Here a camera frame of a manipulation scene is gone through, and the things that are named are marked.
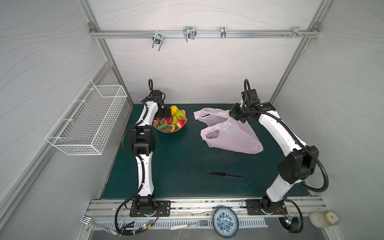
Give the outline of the red yellow peach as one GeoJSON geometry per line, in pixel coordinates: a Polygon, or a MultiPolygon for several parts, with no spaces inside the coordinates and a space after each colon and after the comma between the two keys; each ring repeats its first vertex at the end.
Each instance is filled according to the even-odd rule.
{"type": "Polygon", "coordinates": [[[185,123],[186,123],[186,121],[184,121],[184,120],[178,121],[178,122],[176,123],[177,128],[178,128],[178,129],[181,129],[181,128],[185,125],[185,123]]]}

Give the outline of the pink plastic bag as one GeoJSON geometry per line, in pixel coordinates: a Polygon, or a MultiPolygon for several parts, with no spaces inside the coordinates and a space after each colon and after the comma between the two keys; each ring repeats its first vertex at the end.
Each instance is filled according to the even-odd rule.
{"type": "Polygon", "coordinates": [[[264,150],[250,124],[230,117],[228,110],[203,108],[194,112],[194,118],[207,125],[200,135],[210,148],[251,155],[264,150]]]}

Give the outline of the red dragon fruit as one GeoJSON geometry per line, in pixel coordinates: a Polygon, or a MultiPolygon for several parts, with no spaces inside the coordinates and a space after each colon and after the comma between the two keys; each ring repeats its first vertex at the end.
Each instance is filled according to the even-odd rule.
{"type": "Polygon", "coordinates": [[[159,120],[158,129],[164,129],[172,122],[172,118],[163,118],[159,120]]]}

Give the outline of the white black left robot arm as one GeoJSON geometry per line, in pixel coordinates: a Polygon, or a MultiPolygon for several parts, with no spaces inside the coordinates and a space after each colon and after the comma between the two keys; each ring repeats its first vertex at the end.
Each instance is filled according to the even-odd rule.
{"type": "Polygon", "coordinates": [[[156,147],[152,124],[155,118],[171,115],[171,110],[164,108],[164,96],[160,90],[151,90],[150,95],[141,101],[142,113],[128,131],[130,148],[138,164],[139,189],[134,197],[138,212],[150,215],[156,211],[156,198],[152,180],[152,156],[156,147]]]}

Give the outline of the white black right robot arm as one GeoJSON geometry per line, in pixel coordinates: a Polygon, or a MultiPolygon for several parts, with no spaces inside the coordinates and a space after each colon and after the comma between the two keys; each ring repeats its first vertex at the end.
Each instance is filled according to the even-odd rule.
{"type": "Polygon", "coordinates": [[[249,111],[243,110],[241,105],[236,103],[229,115],[242,123],[250,118],[258,119],[284,153],[285,158],[278,165],[278,176],[260,201],[263,212],[271,215],[277,208],[282,207],[284,197],[294,188],[303,186],[304,180],[314,173],[317,164],[313,156],[318,157],[319,151],[316,147],[303,143],[282,121],[270,103],[258,104],[249,111]]]}

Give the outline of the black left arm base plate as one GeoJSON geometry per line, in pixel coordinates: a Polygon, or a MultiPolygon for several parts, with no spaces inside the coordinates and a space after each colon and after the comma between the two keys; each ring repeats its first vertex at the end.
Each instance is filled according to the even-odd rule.
{"type": "Polygon", "coordinates": [[[169,217],[171,213],[171,201],[156,201],[156,203],[144,206],[135,201],[130,209],[130,217],[169,217]]]}

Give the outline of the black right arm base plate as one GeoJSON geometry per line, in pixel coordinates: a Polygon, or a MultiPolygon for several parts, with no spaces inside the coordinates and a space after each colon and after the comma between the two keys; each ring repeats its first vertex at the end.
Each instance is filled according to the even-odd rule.
{"type": "Polygon", "coordinates": [[[245,200],[248,215],[284,215],[288,211],[284,201],[272,202],[268,198],[245,200]]]}

